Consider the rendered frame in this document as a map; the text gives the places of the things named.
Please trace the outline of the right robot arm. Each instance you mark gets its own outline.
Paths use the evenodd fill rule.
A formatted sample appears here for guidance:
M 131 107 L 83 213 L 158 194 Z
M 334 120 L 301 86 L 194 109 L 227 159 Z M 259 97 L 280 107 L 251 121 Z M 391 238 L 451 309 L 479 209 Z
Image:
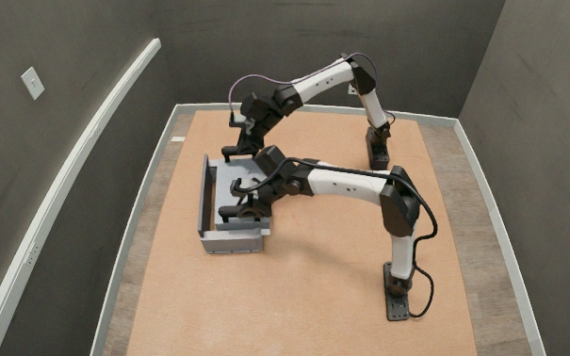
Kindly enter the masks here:
M 303 103 L 313 96 L 325 89 L 349 81 L 357 94 L 360 94 L 359 97 L 367 113 L 366 119 L 370 125 L 367 128 L 367 132 L 372 160 L 377 163 L 389 163 L 390 159 L 386 141 L 391 137 L 391 126 L 389 120 L 384 116 L 376 96 L 374 89 L 376 82 L 351 57 L 346 60 L 347 62 L 342 60 L 346 57 L 349 57 L 349 55 L 342 53 L 340 54 L 340 59 L 332 67 L 330 65 L 330 68 L 326 67 L 327 69 L 324 68 L 325 70 L 322 69 L 323 71 L 319 73 L 310 74 L 311 76 L 308 75 L 309 77 L 305 79 L 296 79 L 294 81 L 298 82 L 292 85 L 279 86 L 274 91 L 271 99 L 255 92 L 251 93 L 242 102 L 240 114 L 250 119 L 261 121 L 267 128 L 272 129 L 284 116 L 288 117 L 296 108 L 302 107 Z M 264 127 L 264 125 L 262 126 Z

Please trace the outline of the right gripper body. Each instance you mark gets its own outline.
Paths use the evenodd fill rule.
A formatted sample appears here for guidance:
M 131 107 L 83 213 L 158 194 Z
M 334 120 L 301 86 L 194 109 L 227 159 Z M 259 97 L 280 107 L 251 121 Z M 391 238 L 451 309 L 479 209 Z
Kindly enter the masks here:
M 235 123 L 246 123 L 246 128 L 242 128 L 242 142 L 257 147 L 259 150 L 265 148 L 264 136 L 271 130 L 262 126 L 261 121 L 255 121 L 241 114 L 235 114 Z

